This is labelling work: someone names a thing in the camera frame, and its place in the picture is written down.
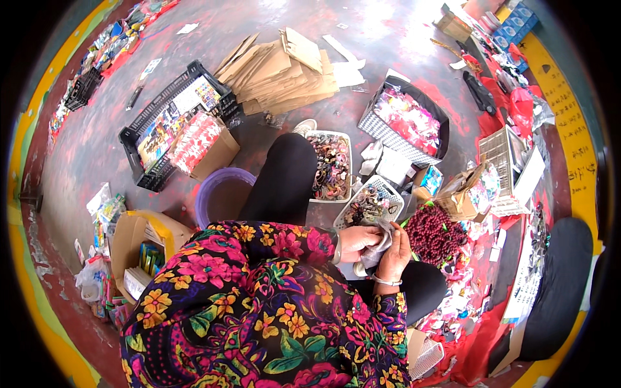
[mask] gray basket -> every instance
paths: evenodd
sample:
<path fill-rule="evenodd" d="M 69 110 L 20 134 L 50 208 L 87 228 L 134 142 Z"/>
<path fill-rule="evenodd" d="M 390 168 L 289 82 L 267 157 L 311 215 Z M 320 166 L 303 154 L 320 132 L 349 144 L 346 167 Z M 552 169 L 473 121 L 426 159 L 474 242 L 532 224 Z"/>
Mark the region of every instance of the gray basket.
<path fill-rule="evenodd" d="M 395 132 L 384 120 L 380 119 L 375 114 L 375 103 L 379 99 L 379 96 L 384 91 L 386 86 L 400 86 L 401 91 L 409 94 L 414 98 L 423 108 L 427 109 L 434 119 L 440 122 L 440 130 L 438 131 L 438 138 L 440 139 L 440 146 L 436 152 L 435 157 L 424 153 L 415 146 L 407 142 L 397 132 Z M 380 139 L 382 144 L 392 148 L 393 150 L 402 153 L 406 158 L 410 159 L 419 168 L 426 168 L 429 165 L 436 165 L 442 161 L 446 151 L 448 150 L 448 137 L 449 137 L 449 122 L 448 117 L 442 111 L 442 109 L 436 105 L 427 95 L 422 91 L 414 87 L 412 84 L 405 82 L 403 79 L 388 76 L 384 83 L 379 87 L 378 91 L 373 95 L 373 98 L 366 106 L 365 112 L 358 123 L 358 128 L 362 129 L 369 135 L 376 139 Z"/>

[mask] woman's right hand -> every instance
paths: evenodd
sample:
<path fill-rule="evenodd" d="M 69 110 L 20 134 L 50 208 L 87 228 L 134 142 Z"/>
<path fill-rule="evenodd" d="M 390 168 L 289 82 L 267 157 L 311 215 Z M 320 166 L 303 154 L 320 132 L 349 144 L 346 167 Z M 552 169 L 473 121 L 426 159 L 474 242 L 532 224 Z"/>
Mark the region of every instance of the woman's right hand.
<path fill-rule="evenodd" d="M 398 282 L 401 280 L 401 273 L 412 259 L 412 250 L 406 231 L 397 223 L 391 222 L 391 224 L 395 229 L 392 234 L 392 245 L 384 252 L 375 276 L 385 281 Z"/>

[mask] gray cloth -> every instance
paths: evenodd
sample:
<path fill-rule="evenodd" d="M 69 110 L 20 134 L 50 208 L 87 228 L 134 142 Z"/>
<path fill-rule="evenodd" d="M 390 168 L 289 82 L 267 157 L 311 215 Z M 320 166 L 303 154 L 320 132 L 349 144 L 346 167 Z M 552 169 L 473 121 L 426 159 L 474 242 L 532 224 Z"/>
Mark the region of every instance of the gray cloth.
<path fill-rule="evenodd" d="M 365 268 L 372 268 L 379 264 L 379 260 L 382 258 L 384 251 L 392 245 L 392 233 L 394 232 L 394 227 L 390 222 L 384 219 L 378 219 L 376 225 L 369 226 L 377 226 L 383 236 L 379 244 L 367 246 L 360 256 L 360 261 L 365 265 Z"/>

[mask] black plastic crate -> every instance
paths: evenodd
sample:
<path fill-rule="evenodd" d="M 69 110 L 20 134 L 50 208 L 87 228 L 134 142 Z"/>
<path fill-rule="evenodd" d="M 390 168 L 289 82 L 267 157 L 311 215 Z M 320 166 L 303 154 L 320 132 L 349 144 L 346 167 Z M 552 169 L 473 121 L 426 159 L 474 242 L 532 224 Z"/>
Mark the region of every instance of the black plastic crate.
<path fill-rule="evenodd" d="M 65 101 L 67 109 L 73 112 L 88 104 L 88 101 L 93 96 L 95 89 L 97 89 L 102 79 L 104 79 L 104 77 L 99 70 L 95 68 L 91 68 L 86 74 L 76 79 Z"/>
<path fill-rule="evenodd" d="M 156 119 L 157 115 L 170 104 L 173 99 L 185 90 L 198 77 L 204 76 L 211 86 L 220 94 L 218 104 L 211 109 L 210 113 L 220 117 L 222 121 L 228 123 L 240 113 L 239 106 L 235 100 L 235 95 L 231 89 L 218 82 L 198 61 L 193 61 L 188 65 L 188 70 L 178 76 L 161 93 L 159 93 L 128 126 L 119 133 L 119 140 L 125 148 L 125 154 L 132 169 L 134 183 L 138 187 L 159 192 L 163 189 L 166 181 L 175 171 L 175 166 L 170 164 L 167 154 L 157 161 L 156 165 L 145 174 L 140 155 L 136 149 L 136 141 L 147 130 L 149 125 Z"/>

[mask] woman's left hand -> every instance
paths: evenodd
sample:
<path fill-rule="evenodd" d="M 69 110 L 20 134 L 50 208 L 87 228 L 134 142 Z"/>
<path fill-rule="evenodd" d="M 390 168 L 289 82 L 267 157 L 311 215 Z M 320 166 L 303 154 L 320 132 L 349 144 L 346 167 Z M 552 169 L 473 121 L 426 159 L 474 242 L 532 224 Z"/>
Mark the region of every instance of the woman's left hand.
<path fill-rule="evenodd" d="M 360 260 L 362 250 L 382 241 L 378 227 L 349 227 L 339 231 L 341 239 L 341 261 L 355 263 Z"/>

